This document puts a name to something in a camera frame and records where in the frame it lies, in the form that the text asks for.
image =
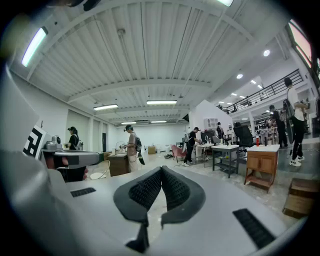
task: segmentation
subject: white shirt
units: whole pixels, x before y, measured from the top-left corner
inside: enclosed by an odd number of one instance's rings
[[[304,113],[302,112],[301,107],[297,107],[297,108],[295,107],[295,103],[300,102],[300,100],[298,99],[298,94],[297,94],[295,88],[288,89],[288,100],[294,109],[295,118],[300,121],[305,121]]]

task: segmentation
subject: desk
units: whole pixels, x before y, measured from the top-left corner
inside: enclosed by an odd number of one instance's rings
[[[196,147],[202,148],[204,150],[203,158],[201,158],[203,160],[203,167],[206,167],[206,160],[209,161],[211,159],[210,157],[207,159],[206,156],[207,156],[207,149],[211,148],[213,145],[215,145],[215,144],[206,143],[206,144],[203,144],[203,145],[196,145]]]
[[[238,174],[238,168],[239,168],[239,145],[217,145],[212,146],[212,171],[215,170],[215,165],[228,170],[228,178],[230,178],[231,171],[235,170],[235,173]],[[237,151],[236,153],[236,159],[232,160],[232,152]],[[227,152],[229,153],[229,164],[225,164],[222,162],[222,159],[220,159],[220,163],[215,164],[215,152]],[[232,166],[231,163],[236,161],[236,167]]]
[[[246,182],[252,182],[267,187],[268,193],[269,188],[274,183],[276,177],[279,147],[279,144],[269,146],[254,145],[247,149],[248,156],[244,184],[246,184]],[[255,177],[253,175],[255,171],[271,174],[271,178],[266,180]]]

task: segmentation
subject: black vent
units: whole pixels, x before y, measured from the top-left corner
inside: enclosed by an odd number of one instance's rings
[[[84,189],[71,191],[70,193],[74,198],[76,198],[76,197],[84,196],[86,194],[90,194],[90,193],[95,192],[95,191],[96,190],[93,187],[87,187],[87,188],[84,188]]]
[[[265,247],[275,240],[275,237],[248,209],[235,210],[232,213],[258,249]]]

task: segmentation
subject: pink chair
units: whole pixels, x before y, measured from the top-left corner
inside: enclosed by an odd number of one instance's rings
[[[186,157],[186,153],[187,152],[184,151],[182,153],[182,148],[177,147],[176,145],[172,145],[171,148],[172,148],[173,159],[175,159],[175,157],[176,157],[176,162],[177,163],[178,163],[178,157],[182,157],[182,158]]]

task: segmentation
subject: man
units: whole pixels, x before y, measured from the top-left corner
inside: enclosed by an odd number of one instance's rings
[[[294,109],[294,116],[292,117],[294,145],[290,165],[299,167],[301,166],[301,161],[305,159],[302,153],[302,140],[305,134],[304,109],[308,106],[299,101],[298,94],[295,88],[293,88],[292,81],[289,77],[284,79],[284,84],[288,88],[287,98]]]
[[[270,109],[270,112],[273,113],[272,117],[273,119],[275,119],[276,126],[278,129],[280,149],[282,148],[282,142],[284,147],[288,148],[284,115],[282,113],[279,113],[279,110],[277,110],[274,105],[271,105],[269,109]]]
[[[137,135],[134,132],[134,128],[130,124],[126,125],[125,130],[128,134],[130,134],[130,137],[129,137],[128,144],[125,145],[124,148],[127,148],[126,153],[128,155],[128,160],[129,160],[129,171],[134,172],[138,170],[137,151],[136,151]]]
[[[194,164],[191,159],[192,150],[194,149],[194,145],[196,142],[201,143],[201,140],[196,138],[196,133],[199,131],[198,127],[195,127],[192,132],[189,134],[189,140],[186,143],[186,156],[184,158],[182,166],[189,166],[189,164]]]

